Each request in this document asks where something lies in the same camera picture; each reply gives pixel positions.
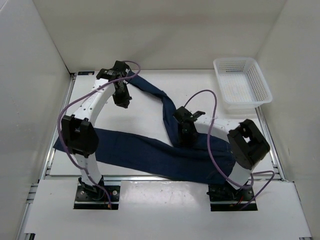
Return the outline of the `dark blue denim trousers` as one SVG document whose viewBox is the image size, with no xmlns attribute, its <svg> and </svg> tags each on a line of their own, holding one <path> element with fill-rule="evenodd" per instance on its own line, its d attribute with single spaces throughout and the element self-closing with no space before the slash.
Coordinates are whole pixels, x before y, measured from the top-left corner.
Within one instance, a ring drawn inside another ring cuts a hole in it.
<svg viewBox="0 0 320 240">
<path fill-rule="evenodd" d="M 225 178 L 213 165 L 206 147 L 205 136 L 200 135 L 195 147 L 179 143 L 178 122 L 173 117 L 176 106 L 170 97 L 132 71 L 129 83 L 140 91 L 159 99 L 162 120 L 171 144 L 143 135 L 97 128 L 99 144 L 95 152 L 98 163 L 120 166 L 163 177 L 204 184 L 224 184 Z M 229 176 L 236 161 L 230 147 L 215 137 L 210 138 L 214 160 Z"/>
</svg>

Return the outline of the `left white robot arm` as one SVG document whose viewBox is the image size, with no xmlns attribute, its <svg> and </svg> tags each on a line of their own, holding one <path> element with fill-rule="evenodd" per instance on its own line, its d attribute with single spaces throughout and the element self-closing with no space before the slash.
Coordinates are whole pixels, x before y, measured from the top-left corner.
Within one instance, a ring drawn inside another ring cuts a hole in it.
<svg viewBox="0 0 320 240">
<path fill-rule="evenodd" d="M 64 115 L 60 120 L 62 142 L 69 154 L 75 157 L 81 172 L 79 182 L 88 188 L 87 194 L 93 200 L 100 200 L 105 194 L 95 154 L 99 137 L 94 126 L 109 98 L 113 98 L 116 106 L 128 108 L 132 100 L 126 83 L 130 71 L 129 65 L 119 60 L 110 69 L 102 68 L 96 75 L 90 95 L 84 98 L 75 112 Z"/>
</svg>

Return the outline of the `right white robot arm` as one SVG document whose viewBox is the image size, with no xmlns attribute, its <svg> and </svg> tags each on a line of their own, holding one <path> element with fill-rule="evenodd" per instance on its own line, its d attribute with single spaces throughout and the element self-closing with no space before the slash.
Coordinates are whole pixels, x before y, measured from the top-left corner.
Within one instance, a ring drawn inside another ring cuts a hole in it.
<svg viewBox="0 0 320 240">
<path fill-rule="evenodd" d="M 229 183 L 224 188 L 226 197 L 230 200 L 238 199 L 243 189 L 249 188 L 246 183 L 248 178 L 253 176 L 253 170 L 270 151 L 270 145 L 256 124 L 250 119 L 245 119 L 232 129 L 231 121 L 216 117 L 216 109 L 212 115 L 207 115 L 203 111 L 192 113 L 184 106 L 179 107 L 173 113 L 173 117 L 178 122 L 178 139 L 182 146 L 195 147 L 200 142 L 200 135 L 204 135 L 211 162 Z M 214 160 L 211 137 L 222 140 L 229 146 L 235 159 L 230 175 L 226 175 Z"/>
</svg>

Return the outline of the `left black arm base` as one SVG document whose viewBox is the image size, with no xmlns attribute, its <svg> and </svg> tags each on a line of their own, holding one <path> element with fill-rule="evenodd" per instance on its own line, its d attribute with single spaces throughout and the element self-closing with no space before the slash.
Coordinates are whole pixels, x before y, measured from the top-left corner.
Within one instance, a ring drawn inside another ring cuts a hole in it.
<svg viewBox="0 0 320 240">
<path fill-rule="evenodd" d="M 103 179 L 98 183 L 108 192 L 109 198 L 105 191 L 96 185 L 87 185 L 78 178 L 77 190 L 74 197 L 73 208 L 75 210 L 118 210 L 121 186 L 105 185 Z"/>
</svg>

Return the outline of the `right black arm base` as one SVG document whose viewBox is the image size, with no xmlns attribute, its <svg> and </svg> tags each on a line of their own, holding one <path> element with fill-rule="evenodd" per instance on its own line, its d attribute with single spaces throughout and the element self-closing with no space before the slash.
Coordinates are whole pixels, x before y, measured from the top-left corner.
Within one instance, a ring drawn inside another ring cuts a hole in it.
<svg viewBox="0 0 320 240">
<path fill-rule="evenodd" d="M 209 196 L 211 212 L 257 211 L 253 188 L 234 189 L 228 183 L 209 184 L 206 193 Z"/>
</svg>

